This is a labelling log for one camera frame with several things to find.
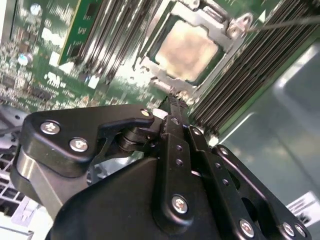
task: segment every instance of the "ram slot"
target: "ram slot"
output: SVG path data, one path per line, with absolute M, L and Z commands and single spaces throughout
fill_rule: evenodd
M 314 8 L 301 0 L 287 0 L 268 24 L 311 16 Z M 261 31 L 235 60 L 191 116 L 198 125 L 217 132 L 240 108 L 272 79 L 317 26 L 289 26 Z
M 99 62 L 101 53 L 103 52 L 105 48 L 106 41 L 110 35 L 115 31 L 116 28 L 119 26 L 115 24 L 117 21 L 117 17 L 119 14 L 121 14 L 122 8 L 123 8 L 123 2 L 122 1 L 112 1 L 112 5 L 110 6 L 110 12 L 107 11 L 107 15 L 102 21 L 102 30 L 99 33 L 99 37 L 97 38 L 97 44 L 96 47 L 93 49 L 92 54 L 90 58 L 88 59 L 87 63 L 92 68 Z
M 99 40 L 103 33 L 103 31 L 101 31 L 101 28 L 103 29 L 107 24 L 108 16 L 111 14 L 111 11 L 108 10 L 112 9 L 115 2 L 116 0 L 102 1 L 101 7 L 94 21 L 89 37 L 79 54 L 81 59 L 85 59 L 87 61 L 91 57 L 93 51 L 97 48 Z
M 110 41 L 108 41 L 104 55 L 101 58 L 101 62 L 97 62 L 94 69 L 97 69 L 99 73 L 101 71 L 105 71 L 107 64 L 110 62 L 112 57 L 115 57 L 115 50 L 119 46 L 122 39 L 126 35 L 126 30 L 128 28 L 128 24 L 131 21 L 131 15 L 133 15 L 138 4 L 127 4 L 121 14 L 116 30 L 114 31 L 113 37 Z
M 152 9 L 153 4 L 153 1 L 150 0 L 143 0 L 141 2 L 137 12 L 129 23 L 131 27 L 128 27 L 128 31 L 122 39 L 124 40 L 123 43 L 118 46 L 119 51 L 116 54 L 115 60 L 112 62 L 108 61 L 105 64 L 108 79 L 113 79 L 120 65 L 124 64 L 124 59 L 127 56 L 129 49 L 134 49 L 135 43 L 142 40 L 141 37 L 146 28 L 146 24 L 142 23 L 147 21 L 146 16 L 148 15 L 149 10 Z

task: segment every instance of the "cable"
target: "cable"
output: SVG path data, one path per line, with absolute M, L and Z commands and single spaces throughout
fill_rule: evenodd
M 0 135 L 20 132 L 21 128 L 22 126 L 14 126 L 7 129 L 0 129 Z
M 293 25 L 312 25 L 312 24 L 320 24 L 320 15 L 294 19 L 291 21 L 284 21 L 276 24 L 267 24 L 264 26 L 252 27 L 252 28 L 249 28 L 246 32 L 250 33 L 250 32 L 263 31 L 263 30 L 284 28 L 284 27 L 293 26 Z

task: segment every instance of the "screw hole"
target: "screw hole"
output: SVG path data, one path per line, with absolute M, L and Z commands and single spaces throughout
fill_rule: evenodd
M 184 165 L 184 162 L 181 160 L 181 159 L 177 159 L 175 161 L 175 163 L 179 166 L 179 167 L 182 167 Z
M 182 151 L 182 146 L 177 145 L 177 146 L 176 146 L 176 149 L 177 149 L 179 152 L 181 152 L 181 151 Z
M 229 186 L 229 182 L 227 179 L 223 179 L 222 182 L 224 183 L 224 185 Z

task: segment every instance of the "white label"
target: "white label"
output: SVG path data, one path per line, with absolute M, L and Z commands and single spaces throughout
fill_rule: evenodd
M 57 67 L 59 58 L 60 58 L 60 54 L 58 54 L 57 52 L 53 51 L 51 53 L 51 57 L 50 57 L 50 60 L 49 60 L 49 65 Z
M 266 21 L 266 10 L 263 11 L 263 13 L 261 13 L 261 15 L 258 18 L 260 20 L 260 22 L 264 23 Z
M 320 221 L 320 202 L 312 191 L 286 206 L 306 227 Z
M 96 89 L 98 83 L 99 83 L 100 77 L 92 76 L 90 78 L 90 81 L 88 83 L 88 87 L 92 89 Z

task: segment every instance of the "silver screw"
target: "silver screw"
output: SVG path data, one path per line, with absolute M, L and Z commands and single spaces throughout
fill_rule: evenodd
M 196 129 L 196 128 L 193 128 L 193 132 L 194 132 L 196 135 L 201 135 L 201 132 L 200 132 L 198 129 Z
M 88 149 L 88 144 L 86 140 L 82 138 L 74 138 L 69 143 L 70 148 L 75 152 L 85 152 Z
M 287 234 L 289 234 L 291 237 L 294 237 L 294 236 L 295 236 L 294 230 L 292 229 L 292 227 L 291 227 L 288 223 L 284 222 L 284 223 L 282 224 L 282 226 L 283 226 L 283 228 L 284 228 L 284 230 L 285 230 L 285 232 L 286 232 Z
M 228 151 L 227 149 L 225 149 L 224 147 L 220 147 L 220 151 L 224 154 L 224 155 L 228 155 Z
M 253 238 L 255 235 L 254 229 L 252 228 L 251 224 L 244 219 L 241 219 L 240 222 L 240 228 L 244 232 L 245 235 L 247 235 L 249 238 Z
M 302 227 L 300 227 L 298 224 L 294 225 L 295 229 L 305 238 L 306 237 L 306 233 L 305 231 L 302 229 Z
M 185 214 L 188 211 L 188 205 L 186 201 L 180 196 L 174 196 L 171 203 L 173 208 L 180 214 Z
M 179 121 L 175 117 L 171 118 L 171 121 L 174 122 L 174 124 L 179 125 Z
M 55 135 L 60 132 L 60 127 L 58 126 L 58 124 L 51 121 L 46 121 L 42 123 L 40 129 L 45 134 L 49 135 Z
M 144 115 L 144 116 L 146 116 L 146 117 L 149 117 L 149 116 L 150 116 L 150 113 L 149 113 L 147 110 L 145 110 L 145 109 L 141 109 L 141 113 L 142 113 L 142 115 Z

